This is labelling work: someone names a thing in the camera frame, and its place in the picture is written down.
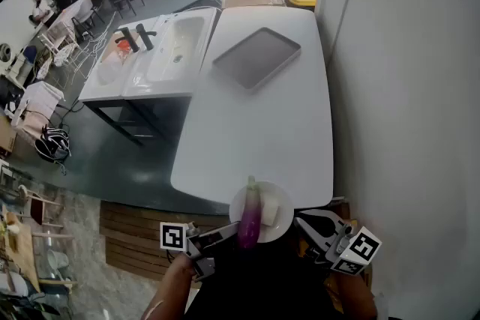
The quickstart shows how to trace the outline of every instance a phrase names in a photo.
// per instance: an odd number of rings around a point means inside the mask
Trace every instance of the wooden pallet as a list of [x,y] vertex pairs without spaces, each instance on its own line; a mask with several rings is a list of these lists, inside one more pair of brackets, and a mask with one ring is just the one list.
[[194,221],[202,232],[229,223],[228,216],[180,214],[104,201],[100,206],[106,263],[157,281],[170,265],[167,252],[160,249],[160,222]]

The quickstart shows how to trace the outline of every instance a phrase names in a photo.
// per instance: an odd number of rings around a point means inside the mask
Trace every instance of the purple eggplant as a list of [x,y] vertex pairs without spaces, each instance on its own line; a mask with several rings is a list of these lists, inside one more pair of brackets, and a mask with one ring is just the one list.
[[260,236],[260,223],[262,222],[262,202],[260,189],[253,176],[248,176],[245,206],[238,225],[238,246],[248,250],[255,247]]

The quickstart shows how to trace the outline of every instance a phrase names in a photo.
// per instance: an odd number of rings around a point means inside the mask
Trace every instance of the white plate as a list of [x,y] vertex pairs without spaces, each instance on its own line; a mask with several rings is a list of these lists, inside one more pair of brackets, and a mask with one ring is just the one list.
[[[269,241],[277,240],[283,235],[292,224],[293,220],[293,204],[287,193],[278,185],[270,183],[269,181],[258,181],[261,194],[275,197],[278,200],[277,216],[271,226],[260,226],[259,243],[268,243]],[[230,222],[240,221],[245,206],[245,193],[247,187],[243,187],[233,197],[230,203],[229,216]]]

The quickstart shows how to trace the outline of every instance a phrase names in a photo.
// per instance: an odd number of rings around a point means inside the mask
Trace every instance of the gray tray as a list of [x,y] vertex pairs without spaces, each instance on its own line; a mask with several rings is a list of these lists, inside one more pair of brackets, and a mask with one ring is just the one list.
[[262,27],[212,64],[242,88],[255,91],[300,54],[300,44]]

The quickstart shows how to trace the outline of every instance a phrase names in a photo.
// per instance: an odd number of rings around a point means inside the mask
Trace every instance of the faucet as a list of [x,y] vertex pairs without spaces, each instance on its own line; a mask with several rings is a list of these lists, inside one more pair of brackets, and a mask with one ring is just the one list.
[[145,31],[145,27],[143,26],[142,23],[136,25],[136,31],[138,32],[138,35],[140,35],[140,37],[142,38],[143,43],[145,44],[145,47],[147,47],[147,50],[150,51],[151,49],[153,49],[153,44],[150,41],[149,35],[155,36],[157,32]]
[[137,46],[137,43],[135,43],[135,40],[132,37],[132,34],[130,33],[129,28],[127,28],[127,27],[120,28],[120,29],[116,30],[115,32],[122,32],[123,35],[124,35],[123,37],[119,37],[118,39],[115,39],[115,43],[119,43],[122,40],[126,40],[128,42],[128,44],[130,44],[130,47],[131,47],[132,51],[134,51],[134,52],[139,51],[140,48]]

